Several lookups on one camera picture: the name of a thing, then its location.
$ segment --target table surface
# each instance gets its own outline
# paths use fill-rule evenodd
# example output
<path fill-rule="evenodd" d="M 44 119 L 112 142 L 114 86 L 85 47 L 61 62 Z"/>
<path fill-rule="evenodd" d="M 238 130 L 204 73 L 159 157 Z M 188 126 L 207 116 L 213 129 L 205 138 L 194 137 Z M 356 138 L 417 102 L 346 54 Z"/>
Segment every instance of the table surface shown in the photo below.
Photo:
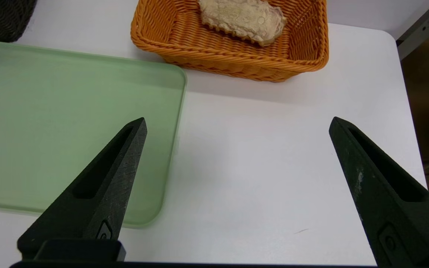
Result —
<path fill-rule="evenodd" d="M 137 1 L 39 0 L 18 41 L 161 61 L 131 42 Z M 330 141 L 356 124 L 426 186 L 394 39 L 329 24 L 330 60 L 285 83 L 186 70 L 179 136 L 158 219 L 122 229 L 126 261 L 351 264 L 375 260 Z M 0 267 L 35 216 L 0 212 Z"/>

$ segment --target bread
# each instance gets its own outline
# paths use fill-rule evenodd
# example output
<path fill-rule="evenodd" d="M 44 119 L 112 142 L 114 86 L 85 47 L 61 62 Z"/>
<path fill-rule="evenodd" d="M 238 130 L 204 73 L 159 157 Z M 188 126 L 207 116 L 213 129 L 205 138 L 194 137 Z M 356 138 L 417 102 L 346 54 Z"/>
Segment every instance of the bread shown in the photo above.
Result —
<path fill-rule="evenodd" d="M 280 7 L 262 0 L 198 0 L 201 22 L 260 46 L 268 46 L 282 33 L 286 18 Z"/>

